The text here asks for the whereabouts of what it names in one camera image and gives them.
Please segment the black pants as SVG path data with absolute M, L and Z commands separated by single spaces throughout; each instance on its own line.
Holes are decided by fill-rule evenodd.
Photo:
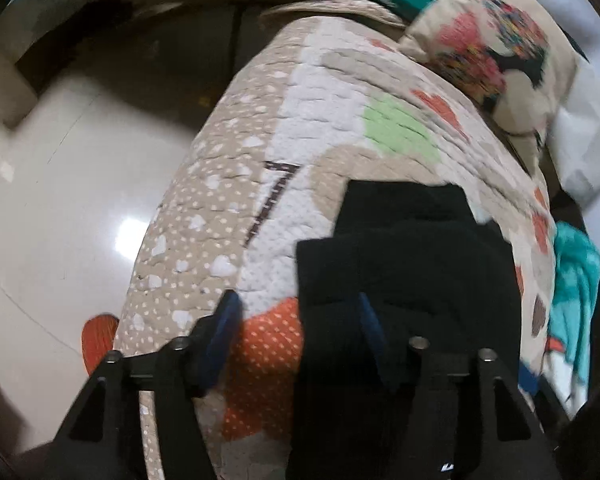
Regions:
M 360 417 L 370 357 L 358 296 L 415 298 L 516 292 L 513 249 L 498 225 L 480 223 L 456 185 L 353 180 L 334 232 L 296 248 L 303 348 L 292 399 L 291 479 L 359 479 Z

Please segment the turquoise cloth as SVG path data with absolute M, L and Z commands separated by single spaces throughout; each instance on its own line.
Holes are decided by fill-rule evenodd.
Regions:
M 600 287 L 600 252 L 585 232 L 559 221 L 554 237 L 555 279 L 548 342 L 588 385 L 591 326 Z

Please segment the heart patterned quilt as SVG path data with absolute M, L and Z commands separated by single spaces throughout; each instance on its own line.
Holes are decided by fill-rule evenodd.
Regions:
M 466 96 L 403 55 L 378 6 L 284 6 L 272 41 L 233 79 L 196 136 L 136 258 L 114 345 L 159 349 L 225 289 L 245 336 L 196 402 L 223 479 L 283 477 L 300 358 L 294 250 L 332 232 L 351 180 L 452 183 L 513 247 L 521 290 L 519 382 L 538 383 L 554 290 L 555 231 L 528 174 Z

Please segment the floral silhouette cushion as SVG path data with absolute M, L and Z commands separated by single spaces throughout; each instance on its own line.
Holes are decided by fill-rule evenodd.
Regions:
M 536 0 L 436 0 L 400 49 L 465 93 L 534 174 L 578 54 Z

